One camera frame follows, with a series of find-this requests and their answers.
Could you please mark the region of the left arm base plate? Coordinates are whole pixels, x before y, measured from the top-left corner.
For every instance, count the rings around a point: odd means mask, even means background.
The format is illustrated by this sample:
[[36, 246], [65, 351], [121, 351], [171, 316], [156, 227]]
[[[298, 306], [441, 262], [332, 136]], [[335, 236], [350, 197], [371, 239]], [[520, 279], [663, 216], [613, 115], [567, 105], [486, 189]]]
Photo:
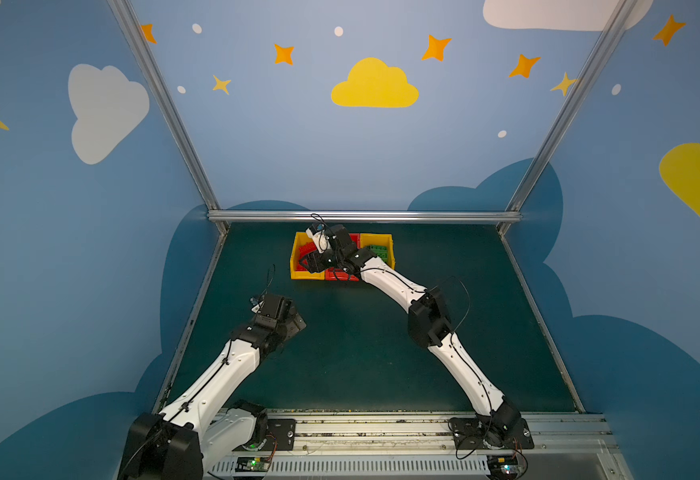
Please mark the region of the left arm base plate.
[[259, 441], [251, 441], [234, 449], [234, 452], [276, 452], [292, 451], [296, 439], [295, 419], [269, 419], [267, 430]]

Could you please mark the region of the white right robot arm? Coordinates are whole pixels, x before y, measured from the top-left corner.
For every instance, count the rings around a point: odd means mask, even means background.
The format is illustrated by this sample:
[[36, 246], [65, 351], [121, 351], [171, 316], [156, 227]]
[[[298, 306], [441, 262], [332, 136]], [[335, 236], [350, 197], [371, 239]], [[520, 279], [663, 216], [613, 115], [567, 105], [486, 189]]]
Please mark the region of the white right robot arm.
[[341, 273], [348, 280], [372, 285], [407, 313], [409, 337], [445, 366], [473, 407], [478, 425], [464, 436], [475, 436], [490, 449], [531, 448], [528, 423], [462, 345], [442, 290], [419, 285], [397, 272], [392, 246], [351, 234], [341, 224], [330, 226], [318, 214], [312, 218], [306, 235], [314, 247], [303, 253], [298, 264], [311, 274]]

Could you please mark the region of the green lego brick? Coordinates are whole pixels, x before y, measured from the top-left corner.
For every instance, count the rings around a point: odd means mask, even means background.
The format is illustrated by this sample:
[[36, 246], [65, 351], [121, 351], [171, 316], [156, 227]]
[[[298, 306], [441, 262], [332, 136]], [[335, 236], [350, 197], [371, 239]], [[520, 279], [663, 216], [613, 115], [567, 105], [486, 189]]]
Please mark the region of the green lego brick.
[[389, 257], [388, 249], [385, 246], [382, 245], [370, 245], [369, 249], [374, 252], [377, 256], [383, 259], [387, 259]]

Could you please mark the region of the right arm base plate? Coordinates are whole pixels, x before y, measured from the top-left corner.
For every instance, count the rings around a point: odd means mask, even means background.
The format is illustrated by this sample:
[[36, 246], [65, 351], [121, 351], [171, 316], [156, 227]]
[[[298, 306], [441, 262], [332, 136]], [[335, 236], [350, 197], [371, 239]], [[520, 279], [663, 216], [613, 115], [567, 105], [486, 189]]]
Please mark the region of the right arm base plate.
[[458, 451], [472, 449], [534, 449], [535, 444], [525, 419], [521, 418], [512, 427], [494, 422], [491, 418], [452, 417], [448, 427]]

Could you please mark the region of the red lego brick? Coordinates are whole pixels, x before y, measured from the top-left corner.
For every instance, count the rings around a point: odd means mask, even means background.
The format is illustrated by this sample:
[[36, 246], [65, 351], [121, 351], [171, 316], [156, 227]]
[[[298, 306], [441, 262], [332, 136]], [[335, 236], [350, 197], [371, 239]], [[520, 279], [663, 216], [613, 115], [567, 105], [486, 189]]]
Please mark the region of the red lego brick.
[[298, 249], [299, 257], [303, 257], [311, 252], [316, 251], [316, 250], [317, 250], [317, 247], [312, 242], [301, 245]]

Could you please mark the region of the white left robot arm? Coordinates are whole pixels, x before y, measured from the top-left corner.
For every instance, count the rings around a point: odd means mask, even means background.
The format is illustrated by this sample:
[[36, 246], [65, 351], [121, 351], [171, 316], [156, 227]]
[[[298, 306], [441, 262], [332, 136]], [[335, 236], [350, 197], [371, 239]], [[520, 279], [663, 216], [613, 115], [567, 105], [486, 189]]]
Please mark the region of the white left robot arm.
[[294, 302], [266, 293], [252, 319], [231, 333], [222, 352], [175, 401], [130, 426], [118, 479], [201, 479], [242, 447], [267, 443], [265, 407], [239, 400], [216, 416], [260, 363], [306, 327]]

